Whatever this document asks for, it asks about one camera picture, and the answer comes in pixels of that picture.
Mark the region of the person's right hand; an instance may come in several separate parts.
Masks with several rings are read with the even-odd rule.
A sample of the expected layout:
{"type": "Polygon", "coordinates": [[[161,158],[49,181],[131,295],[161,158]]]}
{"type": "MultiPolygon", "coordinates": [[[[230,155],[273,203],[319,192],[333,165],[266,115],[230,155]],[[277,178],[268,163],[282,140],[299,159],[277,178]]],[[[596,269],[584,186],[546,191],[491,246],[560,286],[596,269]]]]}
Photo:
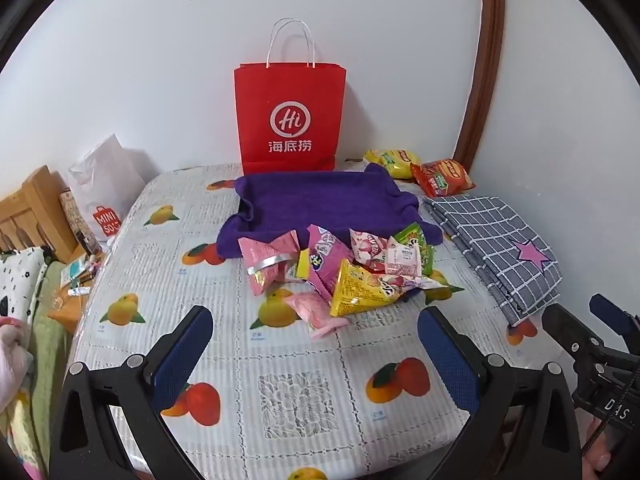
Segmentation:
{"type": "Polygon", "coordinates": [[[606,442],[606,434],[602,431],[582,458],[582,480],[598,480],[598,472],[608,466],[610,460],[611,452],[606,442]]]}

